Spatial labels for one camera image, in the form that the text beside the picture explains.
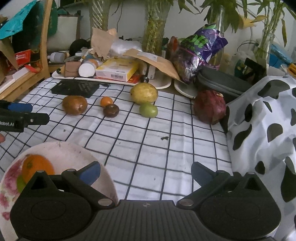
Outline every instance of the red dragon fruit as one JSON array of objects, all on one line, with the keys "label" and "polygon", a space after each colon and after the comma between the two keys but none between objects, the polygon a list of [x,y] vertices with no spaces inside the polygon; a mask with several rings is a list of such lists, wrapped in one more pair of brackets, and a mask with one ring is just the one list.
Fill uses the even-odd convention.
[{"label": "red dragon fruit", "polygon": [[195,115],[200,121],[215,125],[226,115],[223,95],[214,90],[200,91],[195,98]]}]

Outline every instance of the black wheel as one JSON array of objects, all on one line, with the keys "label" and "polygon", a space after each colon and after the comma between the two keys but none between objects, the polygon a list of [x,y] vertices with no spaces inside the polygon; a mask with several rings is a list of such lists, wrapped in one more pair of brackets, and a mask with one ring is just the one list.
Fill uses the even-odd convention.
[{"label": "black wheel", "polygon": [[149,78],[145,75],[141,77],[141,83],[149,83]]}]

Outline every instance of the glass vase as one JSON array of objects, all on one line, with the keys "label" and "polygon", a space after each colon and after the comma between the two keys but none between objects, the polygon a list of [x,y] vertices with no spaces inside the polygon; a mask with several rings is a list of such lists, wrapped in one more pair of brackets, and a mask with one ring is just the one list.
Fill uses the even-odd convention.
[{"label": "glass vase", "polygon": [[263,30],[262,39],[259,43],[257,50],[255,51],[255,57],[257,61],[260,58],[266,60],[266,63],[269,63],[269,54],[271,45],[274,41],[274,37],[275,36],[273,33]]},{"label": "glass vase", "polygon": [[[219,36],[224,37],[224,15],[225,15],[225,9],[224,7],[220,6],[220,10],[218,14],[213,14],[214,11],[212,11],[211,18],[209,24],[216,23],[217,30],[220,32]],[[211,57],[209,60],[209,65],[211,68],[219,69],[221,60],[224,54],[224,48],[221,49],[218,53],[216,53],[214,56]]]},{"label": "glass vase", "polygon": [[170,6],[169,1],[149,0],[147,2],[147,24],[143,37],[143,51],[161,55],[165,23]]},{"label": "glass vase", "polygon": [[108,19],[111,7],[111,0],[90,0],[89,19],[92,28],[108,30]]}]

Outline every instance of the white plate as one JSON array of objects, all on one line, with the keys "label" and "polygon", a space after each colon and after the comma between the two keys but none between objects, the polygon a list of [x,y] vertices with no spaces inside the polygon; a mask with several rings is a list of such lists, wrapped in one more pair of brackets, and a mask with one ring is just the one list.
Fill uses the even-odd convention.
[{"label": "white plate", "polygon": [[[82,78],[82,77],[64,77],[61,74],[58,74],[56,71],[52,74],[54,79],[63,79],[63,80],[90,80],[90,81],[97,81],[103,83],[110,83],[110,84],[118,84],[118,85],[130,85],[134,86],[136,84],[123,82],[123,81],[116,81],[116,80],[100,80],[100,79],[90,79],[90,78]],[[153,80],[149,80],[149,83],[152,84],[156,89],[165,89],[170,86],[172,83],[172,78],[168,77],[161,71],[157,70],[155,72],[155,78]]]},{"label": "white plate", "polygon": [[[55,174],[74,168],[76,170],[97,161],[91,153],[76,144],[68,142],[45,142],[34,146],[20,154],[4,173],[0,182],[0,229],[5,241],[15,241],[17,235],[11,225],[9,217],[11,208],[19,196],[16,189],[16,179],[20,174],[22,163],[27,154],[39,154],[46,157],[53,165]],[[93,183],[93,188],[118,203],[118,197],[113,181],[105,166],[101,164],[101,175]]]},{"label": "white plate", "polygon": [[197,88],[193,83],[191,83],[190,85],[186,85],[181,81],[175,80],[174,86],[179,93],[181,93],[182,95],[188,98],[193,99],[197,96]]}]

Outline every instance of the wooden chair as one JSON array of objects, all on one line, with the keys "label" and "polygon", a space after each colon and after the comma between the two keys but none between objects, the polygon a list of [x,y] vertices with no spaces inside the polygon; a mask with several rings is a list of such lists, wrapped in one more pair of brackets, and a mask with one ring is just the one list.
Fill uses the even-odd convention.
[{"label": "wooden chair", "polygon": [[0,99],[4,99],[12,102],[17,97],[19,97],[22,93],[24,93],[34,84],[36,84],[38,81],[42,79],[50,78],[50,73],[48,70],[48,62],[47,62],[46,42],[47,42],[49,17],[50,17],[53,1],[54,0],[46,0],[46,4],[45,4],[44,18],[43,18],[42,31],[41,31],[41,44],[40,44],[40,57],[41,57],[41,64],[42,64],[42,68],[40,72],[37,74],[32,72],[26,73],[24,76],[19,78],[15,83],[9,86],[5,91],[0,93]]}]

